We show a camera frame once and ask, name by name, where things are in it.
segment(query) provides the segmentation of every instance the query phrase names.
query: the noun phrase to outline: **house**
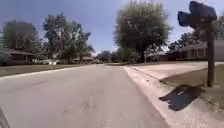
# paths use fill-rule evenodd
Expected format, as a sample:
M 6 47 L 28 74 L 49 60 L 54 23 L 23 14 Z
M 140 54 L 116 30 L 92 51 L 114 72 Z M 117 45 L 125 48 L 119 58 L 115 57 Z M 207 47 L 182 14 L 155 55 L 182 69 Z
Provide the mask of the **house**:
M 36 54 L 23 52 L 23 51 L 17 51 L 17 50 L 13 50 L 9 48 L 0 48 L 0 56 L 1 56 L 1 59 L 0 59 L 1 61 L 7 60 L 7 62 L 0 62 L 0 65 L 1 63 L 7 64 L 7 65 L 31 64 L 32 59 L 38 57 L 38 55 Z
M 215 41 L 215 61 L 224 61 L 224 40 Z M 169 61 L 176 60 L 207 60 L 207 43 L 185 46 L 167 52 Z
M 166 61 L 167 55 L 166 55 L 166 52 L 159 51 L 156 53 L 150 53 L 149 55 L 146 56 L 146 58 L 147 58 L 147 61 Z
M 76 63 L 91 63 L 93 61 L 94 61 L 94 58 L 85 56 L 82 58 L 82 60 L 80 60 L 79 58 L 73 59 L 72 63 L 75 63 L 75 64 Z

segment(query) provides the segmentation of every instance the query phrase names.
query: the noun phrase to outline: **asphalt road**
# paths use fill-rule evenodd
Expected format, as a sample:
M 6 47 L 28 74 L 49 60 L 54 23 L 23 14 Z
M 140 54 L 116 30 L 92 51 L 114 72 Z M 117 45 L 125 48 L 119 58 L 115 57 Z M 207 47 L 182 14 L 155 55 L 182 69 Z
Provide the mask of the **asphalt road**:
M 0 80 L 11 128 L 168 128 L 122 67 L 96 65 Z

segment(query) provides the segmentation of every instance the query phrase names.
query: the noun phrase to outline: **roof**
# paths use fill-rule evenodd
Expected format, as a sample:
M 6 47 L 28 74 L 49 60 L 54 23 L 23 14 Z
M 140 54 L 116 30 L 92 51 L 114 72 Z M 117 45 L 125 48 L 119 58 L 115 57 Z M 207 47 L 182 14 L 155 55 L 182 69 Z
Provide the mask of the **roof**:
M 0 48 L 0 52 L 8 53 L 8 54 L 22 54 L 22 55 L 36 55 L 28 52 L 17 51 L 9 48 Z
M 200 44 L 194 44 L 194 45 L 189 45 L 189 46 L 179 48 L 179 49 L 177 49 L 177 51 L 181 52 L 181 51 L 188 51 L 188 50 L 194 50 L 194 49 L 204 49 L 204 48 L 207 48 L 207 44 L 206 43 L 200 43 Z

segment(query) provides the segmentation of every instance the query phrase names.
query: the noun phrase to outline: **blue sky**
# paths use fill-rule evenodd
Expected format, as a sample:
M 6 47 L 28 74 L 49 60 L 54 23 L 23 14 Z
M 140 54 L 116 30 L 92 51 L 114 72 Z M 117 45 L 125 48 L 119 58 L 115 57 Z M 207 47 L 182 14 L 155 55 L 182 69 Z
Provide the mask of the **blue sky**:
M 130 0 L 0 0 L 0 26 L 9 20 L 23 20 L 32 22 L 43 37 L 42 24 L 48 15 L 61 12 L 68 20 L 75 20 L 83 25 L 84 30 L 91 32 L 89 43 L 96 52 L 115 50 L 113 30 L 117 10 Z M 181 28 L 177 22 L 177 11 L 188 11 L 190 0 L 154 0 L 161 2 L 168 12 L 169 24 L 174 28 L 169 41 L 177 40 L 184 32 L 191 28 Z M 216 8 L 218 14 L 224 10 L 223 0 L 201 0 Z

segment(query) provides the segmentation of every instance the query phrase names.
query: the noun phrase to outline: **lawn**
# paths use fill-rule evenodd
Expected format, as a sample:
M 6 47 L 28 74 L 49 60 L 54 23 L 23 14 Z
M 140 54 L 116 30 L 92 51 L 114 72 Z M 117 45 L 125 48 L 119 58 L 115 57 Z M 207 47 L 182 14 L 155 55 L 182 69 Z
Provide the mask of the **lawn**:
M 180 75 L 174 75 L 162 79 L 162 82 L 172 86 L 189 85 L 192 87 L 202 87 L 201 97 L 211 104 L 218 105 L 224 109 L 224 65 L 215 67 L 215 81 L 212 88 L 205 87 L 207 69 L 192 71 Z
M 62 69 L 62 68 L 71 68 L 82 65 L 23 65 L 23 66 L 3 66 L 0 67 L 0 77 L 15 75 L 15 74 L 23 74 L 23 73 L 31 73 L 31 72 L 39 72 L 46 70 L 54 70 L 54 69 Z

